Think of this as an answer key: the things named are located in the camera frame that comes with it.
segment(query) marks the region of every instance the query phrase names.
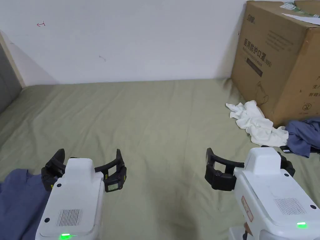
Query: bed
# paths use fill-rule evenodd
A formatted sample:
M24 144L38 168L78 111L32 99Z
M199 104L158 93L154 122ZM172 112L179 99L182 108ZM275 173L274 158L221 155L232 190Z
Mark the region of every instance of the bed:
M59 148L95 166L120 148L127 181L105 195L104 239L227 239L243 216L232 192L205 181L205 152L243 162L258 147L229 118L225 103L240 101L230 79L27 87L0 114L0 181L39 174ZM286 157L320 205L319 156Z

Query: white cloth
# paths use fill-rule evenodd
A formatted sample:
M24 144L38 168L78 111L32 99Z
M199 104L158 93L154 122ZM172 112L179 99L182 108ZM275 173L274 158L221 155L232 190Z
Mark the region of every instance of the white cloth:
M265 118L256 101L246 102L244 105L227 104L231 110L230 118L235 118L239 128L251 135L251 142L269 147L280 147L287 145L289 137L288 131L284 126L275 129L273 122Z

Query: blue cloth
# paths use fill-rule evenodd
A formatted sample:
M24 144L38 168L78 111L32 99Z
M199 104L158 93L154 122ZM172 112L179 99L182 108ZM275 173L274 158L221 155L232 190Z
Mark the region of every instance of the blue cloth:
M309 158L311 147L320 149L320 117L290 121L285 129L289 132L287 146L295 154Z
M41 175L9 173L0 184L0 240L34 240L49 195Z

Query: white wall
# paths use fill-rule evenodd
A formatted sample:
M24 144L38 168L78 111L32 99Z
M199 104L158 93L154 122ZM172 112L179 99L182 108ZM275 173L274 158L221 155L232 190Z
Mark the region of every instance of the white wall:
M225 77L244 3L2 0L0 29L26 85Z

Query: gray headboard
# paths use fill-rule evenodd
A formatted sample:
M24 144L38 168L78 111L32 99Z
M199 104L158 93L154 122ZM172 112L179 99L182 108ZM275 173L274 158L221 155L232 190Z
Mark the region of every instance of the gray headboard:
M22 86L18 78L21 76L0 34L0 113L21 92Z

